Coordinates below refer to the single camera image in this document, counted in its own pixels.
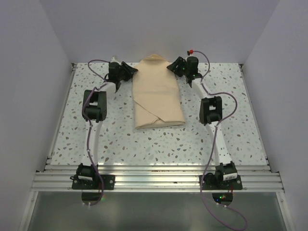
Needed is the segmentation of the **beige cloth mat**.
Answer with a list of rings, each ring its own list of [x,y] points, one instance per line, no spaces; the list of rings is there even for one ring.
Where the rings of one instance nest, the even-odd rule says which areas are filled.
[[[142,59],[132,79],[135,128],[161,128],[185,124],[180,90],[170,63],[157,54]]]

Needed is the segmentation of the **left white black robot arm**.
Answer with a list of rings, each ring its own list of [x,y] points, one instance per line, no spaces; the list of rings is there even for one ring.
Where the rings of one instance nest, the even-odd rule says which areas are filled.
[[[91,63],[108,64],[108,73],[103,77],[91,68]],[[98,172],[98,142],[103,121],[107,116],[107,97],[116,93],[122,81],[133,78],[138,69],[115,57],[111,61],[94,59],[87,63],[89,70],[103,80],[103,84],[92,90],[85,90],[82,104],[82,117],[86,122],[84,154],[72,181],[82,188],[95,189],[104,184]]]

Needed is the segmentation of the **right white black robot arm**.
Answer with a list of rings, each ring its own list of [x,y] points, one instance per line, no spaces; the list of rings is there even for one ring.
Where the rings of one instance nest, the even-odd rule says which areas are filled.
[[[234,97],[227,92],[210,93],[206,89],[205,76],[199,73],[199,60],[193,53],[190,50],[187,58],[178,57],[167,69],[179,77],[185,76],[187,84],[200,97],[199,119],[213,139],[210,156],[215,158],[215,173],[204,172],[200,178],[200,186],[206,190],[226,190],[237,183],[239,175],[222,132],[221,123],[230,115],[223,116],[221,95]]]

